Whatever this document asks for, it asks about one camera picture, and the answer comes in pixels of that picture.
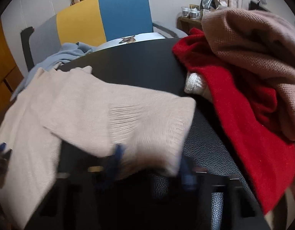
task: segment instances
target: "yellow chair panel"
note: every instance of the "yellow chair panel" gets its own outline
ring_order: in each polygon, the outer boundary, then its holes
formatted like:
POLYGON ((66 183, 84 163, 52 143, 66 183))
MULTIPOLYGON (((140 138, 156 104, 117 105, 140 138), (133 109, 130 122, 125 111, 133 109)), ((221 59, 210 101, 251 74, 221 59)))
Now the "yellow chair panel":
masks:
POLYGON ((83 0, 57 14, 60 43, 83 42, 99 46, 106 42, 98 0, 83 0))

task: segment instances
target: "round table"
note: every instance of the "round table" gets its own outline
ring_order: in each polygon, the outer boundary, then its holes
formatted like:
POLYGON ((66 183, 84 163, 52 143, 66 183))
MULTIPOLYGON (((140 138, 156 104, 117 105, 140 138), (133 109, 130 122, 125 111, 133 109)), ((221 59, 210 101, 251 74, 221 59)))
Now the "round table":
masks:
MULTIPOLYGON (((78 58, 61 66, 60 69, 69 71, 75 67, 91 66, 92 74, 108 83, 133 85, 179 96, 189 96, 184 93, 187 71, 176 60, 171 50, 178 40, 159 39, 112 47, 78 58)), ((195 165, 206 168, 209 173, 223 176, 237 174, 246 191, 254 198, 244 178, 242 163, 224 134, 213 105, 201 96, 193 95, 192 97, 196 100, 196 109, 183 147, 183 154, 190 157, 195 165)), ((142 171, 127 178, 123 183, 127 188, 125 189, 126 197, 136 197, 135 194, 139 191, 136 199, 133 200, 136 201, 134 202, 136 207, 142 203, 142 197, 148 196, 150 192, 153 194, 154 201, 163 198, 168 192, 169 180, 152 171, 142 171), (144 186, 151 188, 146 194, 143 192, 144 186)), ((212 200, 214 204, 212 229, 219 229, 222 196, 214 193, 212 200)), ((156 211, 167 212, 168 210, 159 203, 155 203, 154 206, 156 211)), ((178 210, 178 215, 183 218, 191 218, 195 217, 193 215, 195 207, 193 202, 192 205, 187 204, 185 208, 179 207, 174 210, 178 210)))

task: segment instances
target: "wooden cabinet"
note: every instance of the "wooden cabinet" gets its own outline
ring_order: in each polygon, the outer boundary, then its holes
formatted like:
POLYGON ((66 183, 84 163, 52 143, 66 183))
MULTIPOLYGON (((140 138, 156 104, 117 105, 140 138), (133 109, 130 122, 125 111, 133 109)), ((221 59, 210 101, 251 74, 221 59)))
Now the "wooden cabinet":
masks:
POLYGON ((177 19, 177 28, 184 31, 186 34, 189 34, 190 29, 193 27, 203 30, 201 20, 192 20, 182 16, 177 19))
POLYGON ((8 87, 2 82, 0 84, 0 111, 3 110, 8 104, 11 97, 11 91, 8 87))
POLYGON ((12 92, 22 79, 23 76, 5 40, 0 20, 0 111, 9 104, 12 92))

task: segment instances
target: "red sweater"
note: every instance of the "red sweater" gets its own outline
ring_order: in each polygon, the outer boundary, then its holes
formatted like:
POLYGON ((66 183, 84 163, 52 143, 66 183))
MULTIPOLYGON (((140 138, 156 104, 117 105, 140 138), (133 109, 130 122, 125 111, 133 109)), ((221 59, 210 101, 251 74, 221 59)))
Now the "red sweater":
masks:
POLYGON ((266 214, 295 175, 295 146, 280 134, 276 91, 255 74, 216 57, 198 29, 181 39, 173 53, 189 72, 205 78, 222 127, 266 214))

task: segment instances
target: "black table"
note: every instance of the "black table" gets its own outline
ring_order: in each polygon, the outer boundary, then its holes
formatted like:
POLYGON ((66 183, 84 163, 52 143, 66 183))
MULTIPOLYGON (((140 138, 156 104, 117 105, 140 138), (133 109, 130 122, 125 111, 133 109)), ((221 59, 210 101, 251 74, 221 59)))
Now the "black table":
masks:
MULTIPOLYGON (((177 41, 178 39, 159 39, 112 47, 71 61, 60 69, 69 71, 75 67, 91 66, 92 74, 108 83, 188 96, 183 91, 187 71, 171 50, 177 41)), ((244 178, 243 166, 221 128, 213 105, 201 96, 192 97, 196 100, 196 109, 184 144, 184 155, 192 158, 196 165, 207 168, 209 173, 224 176, 237 174, 246 191, 255 198, 244 178)), ((166 194, 166 178, 153 172, 131 177, 128 183, 138 183, 142 176, 147 176, 153 184, 155 198, 166 194)), ((213 229, 219 228, 221 200, 220 194, 214 194, 213 229)))

